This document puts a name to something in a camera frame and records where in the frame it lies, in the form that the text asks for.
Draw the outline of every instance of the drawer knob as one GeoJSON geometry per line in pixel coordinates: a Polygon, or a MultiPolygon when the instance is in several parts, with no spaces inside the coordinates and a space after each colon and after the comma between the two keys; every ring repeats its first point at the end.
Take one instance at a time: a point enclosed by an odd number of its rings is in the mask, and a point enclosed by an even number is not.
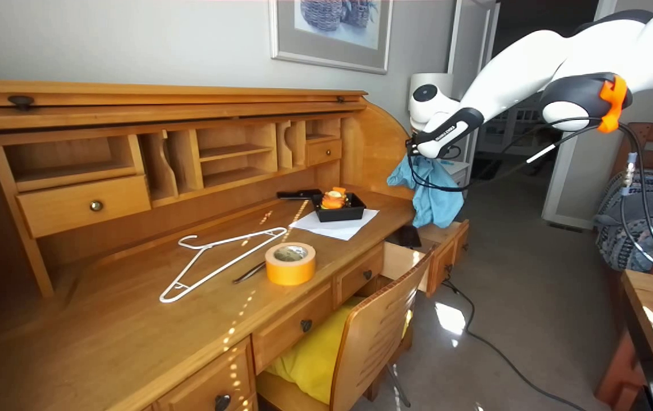
{"type": "Polygon", "coordinates": [[[102,200],[97,200],[97,199],[90,200],[90,202],[89,202],[89,209],[90,209],[90,213],[102,213],[102,200]]]}
{"type": "Polygon", "coordinates": [[[15,109],[20,109],[20,111],[35,109],[35,98],[32,98],[32,95],[12,94],[7,101],[8,101],[15,109]]]}
{"type": "Polygon", "coordinates": [[[216,394],[215,398],[215,411],[226,411],[230,404],[230,394],[216,394]]]}
{"type": "Polygon", "coordinates": [[[300,319],[300,331],[307,333],[310,326],[312,326],[312,319],[303,318],[300,319]]]}

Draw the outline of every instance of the masking tape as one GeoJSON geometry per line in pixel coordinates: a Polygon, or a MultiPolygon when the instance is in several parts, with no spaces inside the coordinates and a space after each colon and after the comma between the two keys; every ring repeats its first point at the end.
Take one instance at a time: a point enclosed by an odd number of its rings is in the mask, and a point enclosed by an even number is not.
{"type": "Polygon", "coordinates": [[[314,249],[303,241],[282,241],[265,251],[265,277],[279,285],[305,282],[314,271],[314,249]]]}

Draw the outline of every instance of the chair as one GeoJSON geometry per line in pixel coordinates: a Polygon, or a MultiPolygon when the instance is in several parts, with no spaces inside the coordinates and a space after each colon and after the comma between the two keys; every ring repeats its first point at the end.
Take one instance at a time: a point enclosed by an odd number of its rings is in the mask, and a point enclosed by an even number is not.
{"type": "Polygon", "coordinates": [[[296,383],[271,371],[263,371],[258,376],[258,394],[281,411],[352,408],[383,375],[383,369],[395,366],[396,351],[403,343],[411,302],[427,265],[429,255],[420,258],[403,277],[390,280],[348,309],[342,333],[337,335],[329,404],[305,394],[296,383]]]}

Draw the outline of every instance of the blue cloth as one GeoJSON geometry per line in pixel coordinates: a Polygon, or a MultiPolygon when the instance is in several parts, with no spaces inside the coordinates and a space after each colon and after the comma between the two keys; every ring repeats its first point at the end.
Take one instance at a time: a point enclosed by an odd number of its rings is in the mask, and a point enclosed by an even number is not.
{"type": "Polygon", "coordinates": [[[444,170],[443,159],[429,159],[423,156],[414,156],[411,159],[403,156],[388,176],[390,186],[403,184],[414,190],[416,227],[429,223],[448,227],[463,208],[463,194],[436,190],[425,183],[436,186],[457,186],[455,178],[444,170]]]}

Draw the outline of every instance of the open drawer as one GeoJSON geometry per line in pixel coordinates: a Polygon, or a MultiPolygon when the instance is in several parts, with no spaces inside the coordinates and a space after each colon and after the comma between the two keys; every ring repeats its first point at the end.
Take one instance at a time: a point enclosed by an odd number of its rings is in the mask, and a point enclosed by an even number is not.
{"type": "Polygon", "coordinates": [[[437,285],[448,278],[450,266],[457,265],[461,251],[468,241],[468,221],[455,221],[448,227],[427,226],[418,230],[420,249],[408,249],[402,243],[383,243],[383,277],[396,278],[408,271],[427,251],[432,251],[429,270],[425,271],[420,287],[432,296],[437,285]]]}

